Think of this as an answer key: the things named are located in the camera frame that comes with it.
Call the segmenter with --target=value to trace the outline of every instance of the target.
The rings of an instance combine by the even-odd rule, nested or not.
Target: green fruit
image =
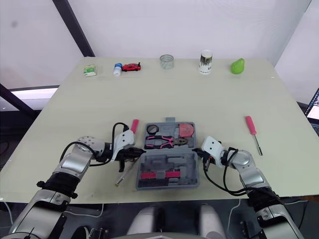
[[[230,71],[233,74],[240,74],[244,71],[245,68],[245,60],[243,58],[234,61],[230,66]]]

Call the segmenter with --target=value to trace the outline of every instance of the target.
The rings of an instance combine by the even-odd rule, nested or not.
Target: table surface
[[[117,62],[142,63],[142,70],[112,74]],[[145,124],[176,117],[193,121],[197,147],[208,135],[225,147],[245,149],[254,157],[280,196],[319,194],[319,138],[266,59],[246,60],[245,71],[230,73],[233,60],[214,60],[210,75],[200,75],[198,59],[176,59],[163,70],[159,59],[84,58],[58,88],[0,173],[0,200],[28,202],[59,162],[64,147],[92,135],[111,142],[118,121],[140,124],[136,147],[143,146]],[[98,75],[84,77],[83,67],[96,64]],[[244,116],[254,120],[264,156],[260,156]],[[137,165],[117,188],[118,163],[89,168],[72,203],[128,203],[230,199],[209,183],[200,163],[195,189],[137,191]],[[212,165],[209,175],[222,184],[223,170]],[[239,175],[228,170],[230,189],[242,188]]]

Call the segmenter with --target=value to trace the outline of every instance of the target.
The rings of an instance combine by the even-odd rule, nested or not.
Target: red tool
[[[131,131],[133,131],[134,134],[136,130],[138,129],[139,122],[140,121],[138,119],[134,119],[132,122]]]
[[[179,137],[191,137],[194,133],[194,127],[189,123],[179,124]]]
[[[180,171],[166,172],[165,178],[180,178]],[[156,179],[156,173],[141,173],[141,179]]]
[[[261,148],[259,146],[259,143],[258,143],[258,140],[257,140],[257,137],[256,137],[257,132],[255,130],[254,122],[253,122],[253,120],[251,119],[250,116],[246,116],[245,120],[246,120],[246,124],[247,124],[247,126],[249,128],[250,133],[255,137],[255,140],[256,140],[256,143],[257,143],[257,147],[258,147],[258,152],[259,152],[259,154],[261,156],[263,156],[263,153],[261,151]]]

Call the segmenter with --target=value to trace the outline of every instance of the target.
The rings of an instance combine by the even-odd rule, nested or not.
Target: toy car
[[[124,65],[122,67],[122,71],[139,71],[141,69],[141,63],[138,64],[132,63],[128,65]]]

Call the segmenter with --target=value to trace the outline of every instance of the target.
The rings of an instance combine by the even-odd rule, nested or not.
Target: black metal frame
[[[68,0],[52,0],[83,56],[95,57]]]
[[[0,84],[0,96],[16,107],[18,110],[26,114],[32,119],[36,119],[38,112],[30,108],[25,102],[15,96],[10,90]]]

